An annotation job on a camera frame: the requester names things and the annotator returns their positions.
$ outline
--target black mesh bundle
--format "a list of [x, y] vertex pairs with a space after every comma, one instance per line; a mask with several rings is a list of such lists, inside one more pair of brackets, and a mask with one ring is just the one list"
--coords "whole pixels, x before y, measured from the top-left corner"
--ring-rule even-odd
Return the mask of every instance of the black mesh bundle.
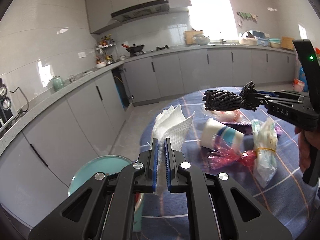
[[225, 112], [240, 108], [255, 111], [259, 105], [248, 102], [246, 96], [248, 93], [256, 92], [254, 84], [251, 81], [242, 88], [239, 96], [226, 90], [207, 90], [204, 93], [202, 101], [205, 102], [205, 109], [210, 111], [217, 110]]

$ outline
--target plaid tablecloth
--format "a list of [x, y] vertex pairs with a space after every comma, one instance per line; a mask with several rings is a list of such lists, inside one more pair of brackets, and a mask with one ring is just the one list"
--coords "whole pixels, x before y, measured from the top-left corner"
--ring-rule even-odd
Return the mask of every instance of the plaid tablecloth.
[[[240, 93], [240, 88], [219, 87], [213, 89], [229, 90]], [[271, 116], [283, 131], [278, 141], [276, 152], [277, 172], [266, 188], [262, 188], [254, 179], [251, 171], [239, 163], [210, 170], [206, 155], [208, 149], [200, 147], [199, 141], [208, 116], [203, 111], [203, 93], [197, 91], [172, 101], [170, 105], [181, 104], [185, 117], [196, 112], [193, 124], [187, 134], [182, 152], [188, 162], [201, 167], [213, 175], [225, 171], [251, 193], [266, 209], [276, 216], [291, 232], [295, 239], [306, 227], [316, 209], [315, 197], [318, 187], [310, 187], [302, 181], [299, 169], [298, 136], [294, 134], [294, 126]], [[261, 106], [257, 111], [241, 109], [248, 120], [259, 119], [265, 121], [267, 110]], [[140, 139], [140, 151], [151, 149], [150, 137], [154, 125], [153, 119], [145, 128]], [[253, 138], [244, 138], [243, 150], [253, 148]], [[163, 193], [161, 196], [146, 194], [142, 213], [142, 231], [134, 238], [142, 240], [174, 240], [189, 239], [188, 210], [186, 195]]]

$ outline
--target countertop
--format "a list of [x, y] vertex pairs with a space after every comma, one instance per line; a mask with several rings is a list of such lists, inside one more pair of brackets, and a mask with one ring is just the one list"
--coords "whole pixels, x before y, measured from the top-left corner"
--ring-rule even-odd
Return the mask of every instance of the countertop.
[[51, 106], [53, 103], [58, 101], [60, 98], [65, 96], [66, 94], [70, 93], [77, 87], [83, 85], [84, 83], [92, 80], [93, 78], [110, 71], [114, 68], [117, 68], [121, 65], [123, 65], [126, 62], [146, 58], [146, 57], [153, 57], [158, 55], [163, 55], [167, 53], [173, 53], [173, 52], [181, 52], [181, 51], [188, 51], [188, 50], [194, 50], [194, 49], [222, 49], [222, 48], [243, 48], [243, 49], [264, 49], [264, 50], [273, 50], [273, 51], [279, 51], [284, 52], [288, 54], [295, 54], [294, 52], [283, 50], [283, 49], [274, 49], [270, 47], [262, 47], [262, 46], [249, 46], [249, 45], [229, 45], [229, 44], [215, 44], [215, 45], [192, 45], [188, 47], [182, 47], [182, 48], [172, 48], [172, 49], [163, 49], [158, 50], [154, 52], [145, 53], [143, 55], [135, 56], [129, 59], [126, 59], [124, 61], [119, 61], [111, 65], [107, 65], [103, 68], [97, 69], [92, 73], [89, 73], [82, 78], [79, 78], [78, 80], [74, 81], [73, 83], [70, 83], [66, 87], [62, 88], [61, 90], [55, 92], [54, 94], [50, 95], [48, 98], [37, 104], [35, 107], [30, 109], [23, 117], [21, 117], [3, 136], [0, 138], [0, 156], [6, 149], [6, 147], [11, 143], [11, 141], [25, 128], [33, 119], [35, 119], [39, 114], [41, 114], [45, 109], [47, 109], [49, 106]]

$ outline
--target range hood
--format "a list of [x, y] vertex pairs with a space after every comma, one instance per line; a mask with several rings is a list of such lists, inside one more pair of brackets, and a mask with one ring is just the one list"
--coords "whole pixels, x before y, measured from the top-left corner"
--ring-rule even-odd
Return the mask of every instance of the range hood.
[[152, 14], [164, 13], [169, 11], [168, 0], [155, 0], [151, 2], [137, 4], [111, 14], [113, 20], [126, 22], [138, 17], [145, 17]]

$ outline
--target human hand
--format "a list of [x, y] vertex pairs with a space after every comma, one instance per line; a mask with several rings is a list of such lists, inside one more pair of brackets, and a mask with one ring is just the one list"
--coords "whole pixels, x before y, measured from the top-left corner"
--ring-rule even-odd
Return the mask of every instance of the human hand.
[[310, 144], [320, 150], [320, 130], [304, 131], [298, 127], [294, 128], [294, 133], [299, 134], [299, 167], [302, 172], [310, 167]]

